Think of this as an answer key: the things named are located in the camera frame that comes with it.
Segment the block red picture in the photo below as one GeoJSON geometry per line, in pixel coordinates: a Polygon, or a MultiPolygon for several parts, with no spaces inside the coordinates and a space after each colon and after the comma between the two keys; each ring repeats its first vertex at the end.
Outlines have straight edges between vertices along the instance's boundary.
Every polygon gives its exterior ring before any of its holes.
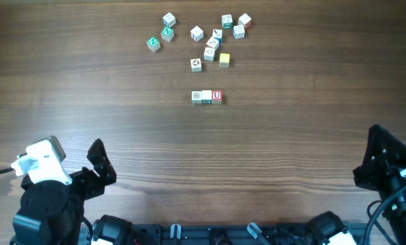
{"type": "Polygon", "coordinates": [[[192,101],[192,104],[202,103],[202,92],[193,91],[191,93],[191,101],[192,101]]]}

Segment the block green V side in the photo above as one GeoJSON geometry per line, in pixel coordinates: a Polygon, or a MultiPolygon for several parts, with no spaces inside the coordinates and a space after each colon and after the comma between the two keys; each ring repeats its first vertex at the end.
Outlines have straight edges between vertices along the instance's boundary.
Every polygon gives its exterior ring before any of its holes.
{"type": "Polygon", "coordinates": [[[212,91],[211,90],[201,91],[201,100],[202,103],[212,103],[212,91]]]}

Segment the red U block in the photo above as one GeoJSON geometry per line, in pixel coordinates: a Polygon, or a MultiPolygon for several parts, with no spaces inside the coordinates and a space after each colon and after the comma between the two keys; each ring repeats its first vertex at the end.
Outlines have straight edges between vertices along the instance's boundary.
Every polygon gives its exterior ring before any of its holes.
{"type": "Polygon", "coordinates": [[[221,90],[212,91],[212,103],[222,103],[222,91],[221,90]]]}

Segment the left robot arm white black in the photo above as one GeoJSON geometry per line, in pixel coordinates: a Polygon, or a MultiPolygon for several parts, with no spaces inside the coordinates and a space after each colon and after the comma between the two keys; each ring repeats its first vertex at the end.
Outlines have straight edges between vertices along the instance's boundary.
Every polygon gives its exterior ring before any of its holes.
{"type": "Polygon", "coordinates": [[[13,219],[11,243],[78,244],[85,224],[87,244],[138,244],[129,221],[104,215],[90,223],[84,215],[85,201],[103,195],[105,187],[116,182],[103,142],[97,139],[88,149],[92,169],[68,174],[61,165],[65,157],[58,139],[50,136],[27,146],[12,163],[16,175],[23,178],[24,193],[13,219]]]}

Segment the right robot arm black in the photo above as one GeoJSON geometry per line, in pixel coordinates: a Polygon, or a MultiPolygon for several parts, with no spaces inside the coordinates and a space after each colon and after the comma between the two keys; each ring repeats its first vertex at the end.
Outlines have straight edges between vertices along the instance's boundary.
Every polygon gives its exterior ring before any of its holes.
{"type": "Polygon", "coordinates": [[[332,212],[325,212],[305,225],[305,244],[368,244],[372,228],[376,227],[389,240],[379,224],[383,216],[389,223],[395,240],[390,244],[406,244],[406,145],[381,125],[369,128],[367,147],[362,164],[353,170],[354,184],[375,191],[380,199],[369,217],[361,241],[356,241],[343,221],[332,212]]]}

